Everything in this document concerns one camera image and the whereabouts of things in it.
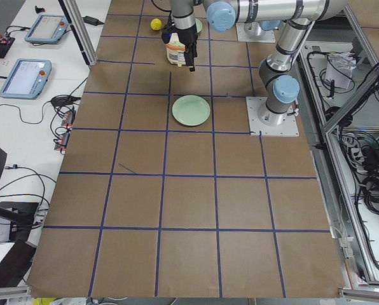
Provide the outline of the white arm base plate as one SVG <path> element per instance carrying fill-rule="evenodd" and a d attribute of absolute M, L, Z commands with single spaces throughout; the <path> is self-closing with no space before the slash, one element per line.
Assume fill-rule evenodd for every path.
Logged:
<path fill-rule="evenodd" d="M 246 97 L 249 130 L 252 136 L 299 137 L 296 116 L 289 104 L 283 114 L 274 114 L 266 108 L 266 97 Z"/>
<path fill-rule="evenodd" d="M 258 22 L 237 23 L 237 40 L 252 43 L 275 43 L 274 30 L 263 30 Z"/>

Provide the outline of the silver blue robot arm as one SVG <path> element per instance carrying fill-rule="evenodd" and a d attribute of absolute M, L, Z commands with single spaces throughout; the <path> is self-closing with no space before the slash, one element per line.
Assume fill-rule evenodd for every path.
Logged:
<path fill-rule="evenodd" d="M 217 32 L 227 31 L 237 23 L 285 21 L 276 50 L 267 56 L 266 63 L 269 69 L 277 73 L 287 72 L 314 22 L 335 16 L 347 3 L 330 0 L 171 1 L 170 16 L 162 30 L 162 39 L 167 44 L 171 35 L 177 34 L 179 42 L 185 47 L 185 65 L 193 72 L 198 39 L 195 6 L 204 7 L 209 25 Z"/>
<path fill-rule="evenodd" d="M 285 26 L 274 51 L 259 66 L 259 76 L 267 90 L 265 104 L 258 110 L 262 123 L 281 125 L 290 105 L 296 100 L 300 85 L 289 75 L 302 44 L 314 23 L 335 16 L 346 1 L 258 1 L 257 21 L 280 20 Z"/>

